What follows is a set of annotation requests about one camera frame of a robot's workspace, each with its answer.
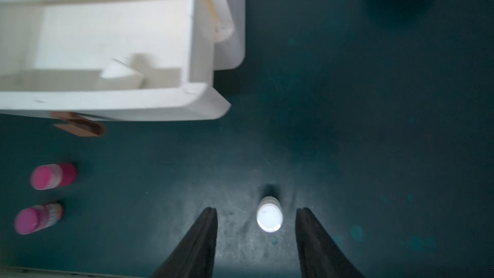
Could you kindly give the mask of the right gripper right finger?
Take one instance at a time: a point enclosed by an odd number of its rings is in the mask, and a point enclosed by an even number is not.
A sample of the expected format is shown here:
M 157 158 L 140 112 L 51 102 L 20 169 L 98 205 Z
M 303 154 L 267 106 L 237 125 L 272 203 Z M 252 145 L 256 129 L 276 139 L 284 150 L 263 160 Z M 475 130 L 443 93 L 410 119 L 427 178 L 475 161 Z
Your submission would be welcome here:
M 302 277 L 362 277 L 309 208 L 296 213 L 295 233 Z

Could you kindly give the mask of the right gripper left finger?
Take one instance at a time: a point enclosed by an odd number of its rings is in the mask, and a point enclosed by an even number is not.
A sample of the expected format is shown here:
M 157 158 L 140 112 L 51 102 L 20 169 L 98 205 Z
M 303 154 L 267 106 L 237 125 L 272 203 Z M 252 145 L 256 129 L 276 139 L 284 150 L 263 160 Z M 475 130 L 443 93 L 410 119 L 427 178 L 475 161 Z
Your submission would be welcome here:
M 211 278 L 216 255 L 217 227 L 216 209 L 205 208 L 152 276 Z

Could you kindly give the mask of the white paint can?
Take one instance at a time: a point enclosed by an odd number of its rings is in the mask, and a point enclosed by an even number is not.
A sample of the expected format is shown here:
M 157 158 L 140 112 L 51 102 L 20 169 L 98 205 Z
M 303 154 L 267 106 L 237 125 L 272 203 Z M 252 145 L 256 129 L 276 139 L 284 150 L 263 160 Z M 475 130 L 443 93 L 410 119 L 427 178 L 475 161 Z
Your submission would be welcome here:
M 272 196 L 264 197 L 259 203 L 256 219 L 263 231 L 268 233 L 278 231 L 284 219 L 279 200 Z

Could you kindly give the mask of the pink paint can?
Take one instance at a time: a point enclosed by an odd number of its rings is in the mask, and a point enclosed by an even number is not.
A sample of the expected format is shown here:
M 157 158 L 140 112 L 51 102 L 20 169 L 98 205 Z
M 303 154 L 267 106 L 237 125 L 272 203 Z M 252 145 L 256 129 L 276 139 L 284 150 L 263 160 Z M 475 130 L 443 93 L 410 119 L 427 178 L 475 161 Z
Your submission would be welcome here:
M 53 163 L 34 169 L 30 183 L 35 190 L 50 190 L 71 185 L 77 177 L 72 163 Z
M 21 210 L 14 221 L 15 231 L 27 235 L 57 224 L 64 214 L 64 207 L 58 203 L 36 205 Z

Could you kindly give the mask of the white three-drawer cabinet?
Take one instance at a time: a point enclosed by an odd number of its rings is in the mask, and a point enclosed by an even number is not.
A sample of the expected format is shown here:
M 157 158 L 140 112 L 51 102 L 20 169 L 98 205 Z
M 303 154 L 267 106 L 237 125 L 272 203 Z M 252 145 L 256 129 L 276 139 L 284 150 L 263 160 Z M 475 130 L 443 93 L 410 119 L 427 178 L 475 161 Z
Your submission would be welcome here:
M 105 121 L 215 120 L 214 73 L 245 56 L 246 0 L 1 0 L 1 113 Z

